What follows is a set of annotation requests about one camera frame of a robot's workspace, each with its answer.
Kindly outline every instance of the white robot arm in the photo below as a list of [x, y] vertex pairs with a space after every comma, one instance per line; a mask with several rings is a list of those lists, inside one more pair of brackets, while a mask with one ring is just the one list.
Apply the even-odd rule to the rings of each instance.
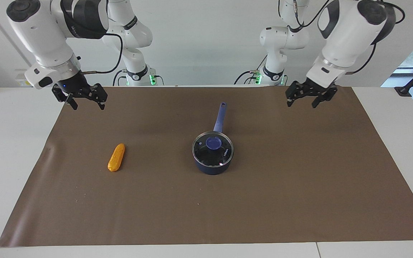
[[303, 16], [310, 0], [284, 0], [280, 5], [281, 18], [288, 26], [268, 27], [262, 30], [260, 42], [267, 50], [267, 61], [259, 70], [262, 84], [279, 85], [283, 78], [283, 71], [288, 57], [284, 49], [303, 49], [310, 39], [308, 31], [300, 28], [295, 16], [295, 7], [298, 10], [299, 22], [303, 23]]
[[295, 81], [287, 90], [288, 106], [305, 96], [316, 96], [313, 108], [330, 101], [337, 92], [335, 82], [369, 46], [388, 36], [395, 24], [395, 10], [389, 3], [373, 0], [329, 3], [318, 20], [326, 46], [308, 71], [307, 80]]
[[9, 23], [36, 64], [25, 72], [37, 89], [53, 85], [60, 102], [77, 109], [74, 98], [87, 98], [103, 110], [108, 98], [100, 84], [87, 83], [66, 38], [100, 39], [108, 30], [106, 0], [15, 0], [7, 7]]
[[[109, 0], [109, 32], [122, 37], [124, 46], [122, 59], [127, 71], [127, 81], [131, 86], [156, 85], [156, 70], [146, 64], [143, 53], [137, 48], [150, 46], [152, 33], [138, 21], [128, 0]], [[120, 51], [120, 42], [115, 37], [104, 36], [105, 44]]]
[[89, 85], [84, 75], [108, 72], [82, 72], [66, 38], [103, 38], [120, 50], [121, 41], [111, 35], [120, 36], [131, 85], [156, 84], [155, 70], [136, 49], [149, 46], [152, 33], [138, 21], [128, 0], [15, 0], [6, 13], [17, 36], [36, 57], [36, 64], [25, 72], [27, 80], [38, 89], [53, 85], [57, 100], [73, 109], [77, 109], [74, 98], [87, 98], [105, 108], [107, 93], [98, 83]]

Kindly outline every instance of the brown paper mat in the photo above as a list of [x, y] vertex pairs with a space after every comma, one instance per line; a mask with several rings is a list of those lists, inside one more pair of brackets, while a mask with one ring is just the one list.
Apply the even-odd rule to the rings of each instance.
[[[65, 106], [0, 247], [413, 240], [413, 194], [353, 90], [316, 109], [285, 90], [107, 88], [105, 111]], [[236, 152], [208, 176], [191, 144], [223, 101]]]

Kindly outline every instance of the pan handle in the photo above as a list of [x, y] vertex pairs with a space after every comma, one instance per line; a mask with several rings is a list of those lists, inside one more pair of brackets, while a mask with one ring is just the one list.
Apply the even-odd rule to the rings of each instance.
[[218, 118], [216, 119], [216, 124], [214, 125], [213, 131], [222, 133], [223, 132], [223, 123], [224, 116], [226, 115], [227, 104], [225, 102], [221, 103], [219, 106]]

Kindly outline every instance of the blue saucepan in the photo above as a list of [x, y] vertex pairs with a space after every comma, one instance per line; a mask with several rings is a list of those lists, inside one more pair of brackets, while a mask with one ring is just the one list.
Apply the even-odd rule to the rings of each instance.
[[223, 134], [226, 103], [221, 103], [213, 131], [200, 134], [192, 144], [197, 167], [208, 175], [219, 175], [227, 170], [234, 155], [231, 139]]

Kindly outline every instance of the white table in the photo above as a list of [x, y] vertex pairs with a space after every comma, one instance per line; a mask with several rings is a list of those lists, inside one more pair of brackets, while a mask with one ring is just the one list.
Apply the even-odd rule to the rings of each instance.
[[[413, 100], [391, 88], [354, 91], [413, 191]], [[61, 108], [50, 90], [0, 88], [0, 235]], [[413, 258], [413, 241], [0, 248], [0, 257], [121, 256]]]

